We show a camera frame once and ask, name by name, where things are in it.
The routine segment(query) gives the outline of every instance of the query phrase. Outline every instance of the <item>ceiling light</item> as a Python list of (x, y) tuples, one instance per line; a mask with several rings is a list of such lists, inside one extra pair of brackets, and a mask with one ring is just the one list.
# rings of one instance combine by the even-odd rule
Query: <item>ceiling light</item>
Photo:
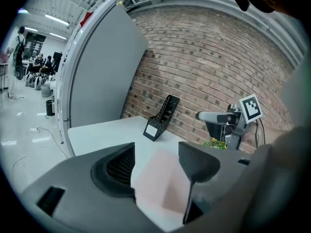
[(32, 28), (28, 28), (28, 27), (25, 27), (25, 29), (30, 30), (30, 31), (35, 31), (35, 32), (38, 32), (38, 30), (37, 30), (37, 29), (32, 29)]
[(54, 21), (58, 21), (58, 22), (60, 22), (60, 23), (62, 23), (62, 24), (65, 24), (66, 26), (69, 26), (69, 23), (68, 23), (68, 22), (63, 21), (63, 20), (61, 20), (61, 19), (58, 19), (58, 18), (56, 18), (56, 17), (52, 17), (52, 16), (49, 16), (49, 15), (47, 15), (47, 14), (45, 14), (45, 17), (46, 17), (46, 18), (49, 18), (49, 19), (52, 19), (52, 20), (54, 20)]
[(64, 38), (64, 37), (62, 37), (62, 36), (60, 36), (60, 35), (58, 35), (58, 34), (50, 33), (50, 35), (54, 35), (54, 36), (56, 36), (56, 37), (59, 37), (59, 38), (62, 38), (62, 39), (64, 39), (64, 40), (66, 40), (66, 38)]
[(25, 9), (23, 9), (23, 8), (20, 8), (20, 9), (18, 10), (18, 13), (19, 13), (19, 14), (27, 14), (27, 13), (28, 13), (28, 10), (25, 10)]

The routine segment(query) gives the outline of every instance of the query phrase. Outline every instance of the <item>white wall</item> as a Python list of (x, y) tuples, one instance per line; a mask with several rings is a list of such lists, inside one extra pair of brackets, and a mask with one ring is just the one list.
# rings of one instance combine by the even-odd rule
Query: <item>white wall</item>
[(40, 53), (43, 54), (43, 58), (46, 58), (49, 55), (53, 58), (54, 52), (64, 53), (66, 44), (67, 43), (64, 41), (60, 41), (47, 36), (43, 42)]

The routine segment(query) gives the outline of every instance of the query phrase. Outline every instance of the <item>cable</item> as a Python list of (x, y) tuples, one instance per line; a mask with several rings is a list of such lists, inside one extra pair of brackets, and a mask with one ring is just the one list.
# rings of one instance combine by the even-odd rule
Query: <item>cable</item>
[[(45, 129), (45, 128), (41, 128), (41, 127), (38, 127), (37, 129), (43, 129), (43, 130), (48, 131), (48, 132), (51, 134), (51, 136), (53, 137), (53, 140), (54, 140), (55, 144), (57, 145), (57, 147), (59, 148), (59, 150), (61, 150), (61, 152), (63, 153), (63, 156), (65, 157), (65, 159), (68, 159), (68, 157), (67, 157), (67, 156), (65, 155), (65, 153), (62, 151), (62, 149), (58, 146), (58, 144), (57, 144), (57, 142), (56, 142), (56, 140), (55, 140), (55, 138), (54, 138), (54, 135), (51, 133), (51, 131), (49, 131), (49, 130), (47, 130), (47, 129)], [(54, 147), (49, 147), (49, 146), (39, 146), (39, 145), (36, 145), (36, 146), (38, 146), (38, 147), (43, 147), (43, 148), (54, 148)]]
[(262, 123), (262, 120), (261, 118), (259, 118), (260, 122), (261, 122), (261, 125), (262, 125), (262, 131), (263, 131), (263, 141), (264, 141), (264, 144), (266, 144), (266, 135), (264, 133), (264, 127), (263, 127), (263, 123)]
[(30, 155), (26, 155), (24, 157), (19, 158), (17, 161), (14, 162), (13, 166), (12, 166), (12, 184), (14, 185), (14, 166), (17, 162), (19, 162), (21, 159), (24, 159), (26, 157), (31, 157)]
[[(49, 130), (47, 130), (47, 129), (45, 129), (45, 128), (41, 128), (41, 127), (38, 127), (37, 129), (43, 129), (43, 130), (48, 131), (48, 132), (51, 134), (51, 136), (53, 137), (54, 142), (55, 142), (56, 145), (58, 146), (58, 144), (57, 144), (57, 142), (56, 142), (56, 140), (55, 140), (55, 138), (54, 138), (54, 135), (51, 133), (51, 131), (49, 131)], [(65, 155), (65, 153), (62, 151), (62, 149), (61, 149), (59, 146), (58, 146), (58, 148), (59, 148), (59, 150), (61, 150), (61, 152), (63, 153), (65, 159), (68, 159), (68, 157), (67, 157), (67, 156)]]
[(256, 132), (255, 132), (256, 148), (258, 147), (257, 131), (258, 131), (258, 121), (256, 119)]

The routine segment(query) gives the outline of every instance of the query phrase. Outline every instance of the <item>ceiling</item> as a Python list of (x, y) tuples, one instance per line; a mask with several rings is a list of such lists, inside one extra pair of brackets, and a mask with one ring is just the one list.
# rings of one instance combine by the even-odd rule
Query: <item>ceiling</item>
[[(85, 16), (105, 0), (28, 0), (23, 6), (28, 14), (18, 14), (19, 25), (35, 28), (38, 33), (50, 35), (55, 33), (70, 38), (73, 30)], [(309, 39), (298, 20), (273, 12), (265, 14), (250, 6), (242, 12), (234, 0), (117, 0), (122, 1), (128, 12), (163, 5), (197, 5), (221, 10), (246, 21), (273, 40), (296, 66), (307, 51)], [(69, 26), (45, 17), (45, 14), (57, 17), (69, 23)]]
[[(19, 14), (20, 24), (37, 29), (41, 34), (55, 33), (69, 39), (73, 29), (97, 0), (28, 0), (23, 6), (29, 13)], [(69, 26), (45, 17), (48, 14)]]

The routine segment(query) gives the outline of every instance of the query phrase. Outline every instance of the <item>white label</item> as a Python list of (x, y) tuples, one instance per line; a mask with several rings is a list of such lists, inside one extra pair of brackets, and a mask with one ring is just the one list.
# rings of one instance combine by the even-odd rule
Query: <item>white label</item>
[(244, 113), (246, 123), (250, 123), (262, 117), (260, 105), (255, 94), (240, 99), (240, 104)]
[(157, 129), (155, 127), (152, 127), (151, 125), (148, 125), (146, 128), (146, 132), (151, 136), (155, 136)]

